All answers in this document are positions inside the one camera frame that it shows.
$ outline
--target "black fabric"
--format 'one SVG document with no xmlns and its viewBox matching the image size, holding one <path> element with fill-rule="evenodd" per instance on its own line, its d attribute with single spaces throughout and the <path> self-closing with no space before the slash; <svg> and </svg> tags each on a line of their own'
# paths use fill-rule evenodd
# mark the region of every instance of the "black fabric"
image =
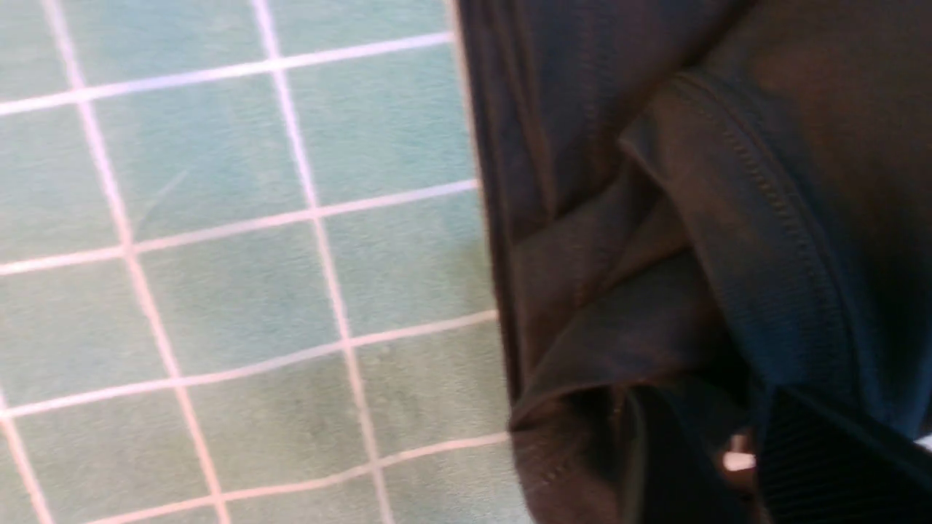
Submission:
<svg viewBox="0 0 932 524">
<path fill-rule="evenodd" d="M 459 18 L 535 518 L 753 518 L 711 462 L 748 424 L 775 522 L 824 516 L 791 500 L 894 500 L 869 474 L 900 475 L 932 427 L 932 4 L 459 0 Z M 844 430 L 798 423 L 830 412 Z M 877 463 L 840 467 L 862 448 Z M 802 474 L 819 467 L 860 480 Z M 922 520 L 904 504 L 876 515 Z"/>
</svg>

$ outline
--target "green tile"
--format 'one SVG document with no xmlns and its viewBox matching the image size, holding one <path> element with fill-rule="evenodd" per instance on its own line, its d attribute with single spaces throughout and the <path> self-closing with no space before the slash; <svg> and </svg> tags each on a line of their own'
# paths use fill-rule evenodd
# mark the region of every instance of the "green tile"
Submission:
<svg viewBox="0 0 932 524">
<path fill-rule="evenodd" d="M 3 3 L 0 49 L 0 102 L 68 90 L 55 41 L 36 0 Z"/>
<path fill-rule="evenodd" d="M 155 251 L 142 262 L 188 375 L 338 338 L 308 224 Z"/>
<path fill-rule="evenodd" d="M 224 490 L 303 482 L 366 460 L 339 353 L 190 392 Z"/>
<path fill-rule="evenodd" d="M 508 444 L 447 451 L 385 470 L 397 524 L 531 524 Z"/>
<path fill-rule="evenodd" d="M 308 53 L 446 29 L 444 0 L 270 0 L 281 52 Z"/>
<path fill-rule="evenodd" d="M 11 405 L 165 377 L 121 261 L 6 276 L 0 296 Z"/>
<path fill-rule="evenodd" d="M 508 404 L 495 323 L 357 352 L 382 455 L 505 430 Z"/>
<path fill-rule="evenodd" d="M 327 63 L 289 77 L 323 203 L 473 177 L 448 46 Z"/>
<path fill-rule="evenodd" d="M 71 37 L 90 84 L 261 60 L 249 0 L 68 0 Z"/>
<path fill-rule="evenodd" d="M 268 76 L 97 107 L 137 239 L 305 207 Z"/>
<path fill-rule="evenodd" d="M 0 262 L 117 243 L 73 107 L 0 117 L 0 165 Z"/>
<path fill-rule="evenodd" d="M 369 476 L 329 488 L 231 502 L 235 524 L 321 522 L 379 524 L 376 490 Z"/>
<path fill-rule="evenodd" d="M 20 477 L 16 463 L 9 452 L 9 445 L 3 434 L 0 434 L 0 522 L 14 524 L 38 523 L 33 504 L 29 499 Z"/>
<path fill-rule="evenodd" d="M 17 423 L 58 524 L 207 495 L 174 392 L 68 407 Z"/>
<path fill-rule="evenodd" d="M 210 507 L 199 507 L 189 511 L 170 513 L 161 517 L 136 520 L 143 524 L 217 524 L 217 512 Z"/>
<path fill-rule="evenodd" d="M 473 192 L 339 214 L 326 226 L 355 335 L 493 307 Z"/>
</svg>

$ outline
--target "white grout line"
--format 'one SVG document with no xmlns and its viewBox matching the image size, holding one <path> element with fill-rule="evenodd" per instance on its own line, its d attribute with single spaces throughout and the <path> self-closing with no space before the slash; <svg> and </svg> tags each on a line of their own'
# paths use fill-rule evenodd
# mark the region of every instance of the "white grout line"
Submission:
<svg viewBox="0 0 932 524">
<path fill-rule="evenodd" d="M 189 501 L 183 501 L 180 503 L 171 503 L 159 507 L 150 507 L 144 510 L 118 515 L 116 517 L 102 518 L 100 520 L 94 520 L 89 524 L 127 524 L 129 522 L 138 522 L 144 518 L 164 517 L 166 515 L 171 515 L 172 513 L 197 509 L 199 507 L 205 507 L 212 504 L 213 497 L 201 497 L 199 499 L 191 499 Z"/>
<path fill-rule="evenodd" d="M 478 186 L 479 185 L 475 179 L 460 180 L 450 184 L 424 187 L 423 189 L 415 189 L 413 191 L 406 191 L 404 193 L 385 195 L 384 197 L 375 197 L 373 199 L 356 200 L 342 204 L 323 206 L 318 209 L 318 216 L 331 216 L 334 214 L 351 213 L 379 207 L 407 204 L 418 200 L 435 199 L 445 195 L 455 195 L 464 191 L 471 191 L 476 189 Z"/>
<path fill-rule="evenodd" d="M 253 499 L 255 497 L 267 497 L 268 495 L 283 495 L 285 493 L 296 493 L 299 491 L 319 490 L 328 488 L 337 484 L 342 484 L 353 478 L 369 475 L 372 468 L 369 465 L 356 466 L 336 475 L 326 476 L 309 480 L 308 482 L 298 482 L 296 484 L 283 484 L 280 486 L 265 486 L 263 488 L 252 488 L 249 490 L 231 491 L 224 495 L 228 501 L 240 501 L 242 499 Z"/>
<path fill-rule="evenodd" d="M 178 385 L 177 380 L 160 379 L 148 380 L 146 382 L 136 382 L 113 388 L 105 388 L 87 393 L 78 393 L 50 400 L 43 400 L 32 404 L 23 404 L 22 406 L 9 407 L 5 411 L 0 411 L 0 417 L 6 416 L 11 418 L 24 417 L 26 415 L 35 415 L 37 413 L 46 413 L 71 406 L 81 406 L 82 404 L 92 404 L 102 400 L 110 400 L 121 396 L 130 396 L 141 393 L 151 393 L 160 390 L 167 390 Z"/>
<path fill-rule="evenodd" d="M 62 7 L 58 0 L 42 0 L 42 6 L 45 10 L 48 24 L 51 27 L 55 43 L 62 57 L 65 67 L 65 74 L 68 77 L 68 83 L 73 90 L 82 90 L 85 88 L 84 77 L 78 65 L 77 56 L 71 36 L 68 33 L 68 25 L 65 21 Z M 126 208 L 123 200 L 119 195 L 117 179 L 114 175 L 113 167 L 110 164 L 110 158 L 107 156 L 106 146 L 104 144 L 103 134 L 94 114 L 94 108 L 90 101 L 80 100 L 77 103 L 78 112 L 81 115 L 81 124 L 84 127 L 90 154 L 93 158 L 94 165 L 100 176 L 100 184 L 110 208 L 110 214 L 113 217 L 116 227 L 116 234 L 119 237 L 120 247 L 123 249 L 123 258 L 126 261 L 127 269 L 130 272 L 130 280 L 133 289 L 139 300 L 140 307 L 149 325 L 152 328 L 153 336 L 156 339 L 158 352 L 161 354 L 162 363 L 169 374 L 170 379 L 178 379 L 181 372 L 178 363 L 175 360 L 174 353 L 171 350 L 168 334 L 162 325 L 161 318 L 156 308 L 155 300 L 149 291 L 148 282 L 145 279 L 143 268 L 139 264 L 132 247 L 132 228 L 130 220 L 127 217 Z M 175 395 L 178 403 L 181 405 L 182 413 L 185 417 L 188 430 L 191 433 L 191 439 L 194 442 L 194 448 L 198 455 L 200 467 L 203 470 L 208 489 L 214 500 L 214 507 L 219 516 L 220 524 L 229 523 L 229 514 L 226 511 L 226 505 L 220 497 L 220 482 L 217 480 L 216 471 L 213 468 L 213 461 L 207 450 L 207 444 L 204 436 L 200 431 L 198 420 L 194 414 L 194 408 L 191 406 L 191 399 L 182 386 L 175 387 Z"/>
<path fill-rule="evenodd" d="M 119 247 L 105 247 L 92 251 L 82 251 L 79 253 L 69 253 L 67 255 L 46 256 L 43 258 L 34 258 L 32 260 L 20 260 L 0 264 L 0 276 L 15 275 L 18 273 L 28 273 L 30 271 L 40 271 L 42 269 L 55 269 L 64 266 L 74 266 L 77 264 L 88 264 L 90 262 L 103 262 L 104 260 L 114 260 L 123 256 L 123 250 Z"/>
<path fill-rule="evenodd" d="M 447 442 L 441 442 L 439 444 L 434 444 L 432 446 L 425 446 L 424 448 L 411 449 L 408 451 L 402 451 L 401 453 L 390 455 L 385 457 L 380 461 L 377 461 L 379 467 L 388 467 L 401 462 L 410 461 L 413 459 L 418 459 L 421 457 L 427 457 L 430 455 L 435 455 L 438 453 L 443 453 L 447 451 L 452 451 L 456 449 L 467 449 L 467 448 L 481 448 L 484 446 L 491 446 L 494 444 L 500 444 L 507 442 L 509 439 L 508 434 L 506 433 L 497 433 L 489 434 L 485 436 L 479 436 L 476 438 L 463 438 L 460 440 L 450 440 Z M 297 493 L 301 491 L 313 491 L 320 490 L 322 488 L 329 488 L 331 486 L 336 486 L 352 480 L 353 478 L 358 478 L 360 476 L 365 476 L 371 473 L 373 464 L 364 464 L 350 468 L 346 471 L 325 476 L 324 478 L 316 478 L 314 480 L 309 480 L 306 482 L 298 482 L 295 484 L 280 484 L 277 486 L 264 486 L 262 488 L 250 488 L 247 490 L 238 490 L 230 491 L 229 493 L 224 493 L 223 498 L 227 502 L 232 501 L 241 501 L 244 499 L 254 499 L 258 497 L 267 497 L 270 495 L 282 495 L 286 493 Z M 159 507 L 147 508 L 141 511 L 135 511 L 132 513 L 127 513 L 123 515 L 118 515 L 115 517 L 102 518 L 100 520 L 94 520 L 88 524 L 128 524 L 130 522 L 137 522 L 144 518 L 151 517 L 161 517 L 164 515 L 169 515 L 172 513 L 178 513 L 181 511 L 194 509 L 198 507 L 203 507 L 210 505 L 211 499 L 209 497 L 202 497 L 199 499 L 192 499 L 189 501 L 183 501 L 180 503 L 171 503 Z"/>
<path fill-rule="evenodd" d="M 123 96 L 138 92 L 180 88 L 183 86 L 202 84 L 205 82 L 214 82 L 226 78 L 261 75 L 263 73 L 271 73 L 273 71 L 281 71 L 285 69 L 294 69 L 296 67 L 306 67 L 320 63 L 339 62 L 343 60 L 353 60 L 409 49 L 440 46 L 450 42 L 450 40 L 450 33 L 422 34 L 409 38 L 400 38 L 398 40 L 376 42 L 375 44 L 365 44 L 361 46 L 353 46 L 351 48 L 329 49 L 326 51 L 318 51 L 287 58 L 278 58 L 275 60 L 238 63 L 236 65 L 227 65 L 213 69 L 192 71 L 190 73 L 156 76 L 152 78 L 143 78 L 140 80 L 131 80 L 129 82 L 119 82 L 116 84 L 106 84 L 96 87 L 83 87 L 62 93 L 0 103 L 0 117 L 4 115 L 15 115 L 17 113 L 27 113 L 30 111 L 60 107 L 62 105 L 68 105 L 82 101 L 89 102 L 92 100 L 99 100 L 101 98 Z"/>
<path fill-rule="evenodd" d="M 467 327 L 470 325 L 491 322 L 496 318 L 498 318 L 498 314 L 495 310 L 482 311 L 480 313 L 466 315 L 451 320 L 404 327 L 401 329 L 386 331 L 384 333 L 375 333 L 373 335 L 363 335 L 361 337 L 351 339 L 349 343 L 353 347 L 362 347 L 369 344 L 377 344 L 379 342 L 398 340 L 400 338 L 420 337 L 423 335 L 440 333 L 442 331 L 451 329 L 459 329 L 461 327 Z M 134 394 L 168 390 L 179 386 L 191 387 L 205 384 L 214 384 L 216 382 L 222 382 L 226 380 L 244 379 L 252 375 L 267 373 L 281 367 L 299 364 L 301 362 L 312 360 L 326 354 L 342 351 L 342 342 L 324 344 L 322 346 L 308 348 L 300 352 L 294 352 L 280 357 L 272 358 L 257 364 L 250 364 L 243 367 L 228 369 L 227 371 L 219 371 L 216 373 L 208 373 L 204 375 L 194 375 L 191 377 L 180 377 L 178 379 L 158 379 L 148 380 L 146 382 L 136 382 L 134 384 L 125 384 L 122 386 L 105 388 L 93 392 L 78 393 L 59 398 L 53 398 L 50 400 L 43 400 L 41 402 L 35 402 L 32 404 L 24 404 L 21 406 L 9 407 L 7 409 L 0 409 L 0 417 L 9 417 L 11 419 L 15 419 L 18 417 L 25 417 L 27 415 L 35 415 L 37 413 L 54 411 L 56 409 L 62 409 L 65 407 L 91 404 L 94 402 L 100 402 L 103 400 L 109 400 L 122 396 L 130 396 Z"/>
<path fill-rule="evenodd" d="M 351 338 L 349 340 L 349 344 L 358 348 L 360 346 L 378 344 L 379 342 L 388 342 L 391 340 L 397 340 L 399 338 L 420 337 L 421 335 L 429 335 L 431 333 L 440 333 L 441 331 L 459 329 L 469 325 L 491 322 L 497 318 L 499 318 L 499 313 L 497 310 L 481 311 L 472 315 L 457 317 L 455 319 L 442 320 L 440 322 L 433 322 L 430 324 L 413 325 L 411 327 L 403 327 L 401 329 L 392 329 L 391 331 L 374 333 L 372 335 L 362 335 L 359 337 Z"/>
<path fill-rule="evenodd" d="M 226 237 L 232 237 L 234 235 L 240 235 L 241 233 L 248 233 L 250 231 L 278 228 L 280 226 L 287 226 L 288 224 L 306 222 L 310 220 L 310 218 L 311 216 L 308 210 L 273 214 L 272 216 L 263 216 L 261 218 L 254 218 L 251 220 L 234 222 L 232 224 L 225 224 L 217 228 L 199 229 L 197 231 L 189 231 L 187 233 L 180 233 L 178 235 L 172 235 L 170 237 L 163 237 L 151 241 L 141 241 L 136 244 L 135 249 L 137 253 L 158 251 L 161 249 L 168 249 L 172 247 L 188 245 L 191 243 L 214 241 Z"/>
<path fill-rule="evenodd" d="M 262 229 L 278 228 L 289 224 L 308 222 L 313 219 L 314 215 L 333 216 L 344 213 L 355 213 L 380 207 L 406 204 L 418 200 L 427 200 L 445 195 L 453 195 L 461 192 L 472 191 L 478 188 L 475 180 L 461 180 L 450 184 L 439 186 L 424 187 L 414 189 L 403 193 L 394 193 L 372 199 L 356 200 L 344 202 L 329 206 L 322 206 L 316 212 L 311 210 L 292 211 L 289 213 L 273 214 L 250 220 L 224 224 L 217 228 L 198 229 L 162 237 L 151 241 L 138 241 L 133 246 L 136 253 L 148 253 L 162 249 L 170 249 L 192 243 L 214 241 L 248 233 Z M 106 247 L 90 251 L 81 251 L 65 255 L 46 256 L 43 258 L 34 258 L 30 260 L 17 260 L 0 264 L 0 277 L 6 275 L 15 275 L 19 273 L 28 273 L 31 271 L 41 271 L 44 269 L 62 268 L 65 266 L 74 266 L 78 264 L 88 264 L 91 262 L 102 262 L 104 260 L 114 260 L 123 256 L 123 248 Z"/>
<path fill-rule="evenodd" d="M 436 455 L 437 453 L 442 453 L 444 451 L 453 451 L 455 449 L 466 448 L 480 448 L 482 446 L 500 444 L 502 442 L 508 442 L 508 438 L 509 437 L 507 433 L 496 433 L 487 434 L 485 436 L 477 436 L 474 438 L 450 440 L 448 442 L 441 442 L 440 444 L 434 444 L 432 446 L 425 446 L 424 448 L 402 451 L 401 453 L 385 457 L 379 461 L 379 463 L 382 467 L 389 467 L 400 462 L 411 461 L 421 457 L 427 457 L 428 455 Z"/>
<path fill-rule="evenodd" d="M 17 431 L 16 423 L 13 419 L 4 414 L 6 409 L 7 399 L 3 392 L 0 391 L 0 429 L 2 429 L 3 433 L 7 436 L 9 454 L 13 457 L 13 462 L 16 464 L 17 471 L 20 472 L 22 484 L 26 487 L 26 492 L 29 493 L 29 498 L 33 503 L 33 509 L 35 510 L 35 515 L 39 519 L 39 524 L 55 524 L 51 512 L 48 511 L 48 505 L 46 504 L 46 497 L 42 493 L 42 487 L 39 486 L 39 480 L 35 477 L 35 471 L 33 470 L 32 464 L 29 462 L 29 454 L 26 452 L 26 447 L 22 444 L 20 432 Z"/>
<path fill-rule="evenodd" d="M 259 32 L 262 35 L 263 45 L 266 48 L 267 57 L 273 61 L 277 60 L 281 55 L 279 53 L 278 38 L 275 35 L 275 24 L 269 12 L 267 0 L 252 0 L 252 3 L 256 21 L 259 25 Z M 363 379 L 360 375 L 359 363 L 356 361 L 355 350 L 350 343 L 350 324 L 347 320 L 343 296 L 340 294 L 339 281 L 336 278 L 336 268 L 333 256 L 330 253 L 327 232 L 323 227 L 322 218 L 318 215 L 319 202 L 314 189 L 313 170 L 311 169 L 308 159 L 308 152 L 305 151 L 304 148 L 304 138 L 301 134 L 298 115 L 295 111 L 294 101 L 292 100 L 291 92 L 288 87 L 288 78 L 285 75 L 285 71 L 281 69 L 273 71 L 272 76 L 275 81 L 275 89 L 279 95 L 281 118 L 284 121 L 288 139 L 291 143 L 292 154 L 298 174 L 301 178 L 301 186 L 304 189 L 305 200 L 308 209 L 313 213 L 311 224 L 313 225 L 314 236 L 317 240 L 318 256 L 321 260 L 324 279 L 327 282 L 327 291 L 334 311 L 337 331 L 339 332 L 340 341 L 343 345 L 343 354 L 346 359 L 347 374 L 349 375 L 349 385 L 352 389 L 353 402 L 359 412 L 359 423 L 363 433 L 365 453 L 369 458 L 369 465 L 372 469 L 372 480 L 376 487 L 379 514 L 382 524 L 394 524 L 389 494 L 385 488 L 385 477 L 382 475 L 382 470 L 378 467 L 377 463 L 378 445 L 372 419 L 369 416 L 369 407 L 366 404 Z"/>
</svg>

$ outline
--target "tiled floor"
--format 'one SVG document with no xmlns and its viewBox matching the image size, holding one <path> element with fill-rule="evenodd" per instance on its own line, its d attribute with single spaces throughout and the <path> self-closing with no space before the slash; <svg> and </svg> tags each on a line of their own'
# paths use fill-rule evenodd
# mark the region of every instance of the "tiled floor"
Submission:
<svg viewBox="0 0 932 524">
<path fill-rule="evenodd" d="M 527 522 L 441 0 L 2 9 L 0 522 Z"/>
</svg>

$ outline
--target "stitched seam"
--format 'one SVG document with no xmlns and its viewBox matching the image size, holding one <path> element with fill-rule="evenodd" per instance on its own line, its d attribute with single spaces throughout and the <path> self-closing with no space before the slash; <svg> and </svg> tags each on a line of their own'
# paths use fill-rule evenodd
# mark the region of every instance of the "stitched seam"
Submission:
<svg viewBox="0 0 932 524">
<path fill-rule="evenodd" d="M 678 98 L 687 103 L 705 120 L 720 130 L 723 138 L 725 139 L 725 143 L 732 149 L 732 151 L 744 165 L 747 173 L 751 176 L 752 180 L 754 180 L 755 184 L 757 184 L 761 194 L 764 196 L 764 198 L 766 198 L 767 202 L 771 205 L 771 208 L 779 217 L 780 224 L 783 227 L 785 233 L 793 242 L 795 247 L 795 255 L 803 263 L 806 277 L 814 285 L 813 289 L 815 290 L 815 299 L 820 316 L 822 317 L 823 321 L 829 321 L 831 319 L 831 313 L 833 310 L 836 310 L 838 313 L 840 312 L 837 311 L 837 308 L 830 305 L 829 299 L 826 296 L 825 288 L 827 286 L 816 277 L 815 265 L 813 263 L 812 255 L 809 253 L 809 242 L 802 235 L 802 226 L 797 223 L 799 219 L 790 212 L 792 206 L 780 197 L 774 185 L 764 177 L 763 173 L 761 172 L 761 164 L 756 161 L 751 152 L 741 144 L 738 138 L 728 128 L 726 123 L 722 122 L 720 119 L 706 111 L 702 105 L 692 99 L 687 93 L 682 92 L 681 88 L 674 89 L 674 92 Z M 830 354 L 832 357 L 834 357 L 834 352 L 830 352 Z"/>
</svg>

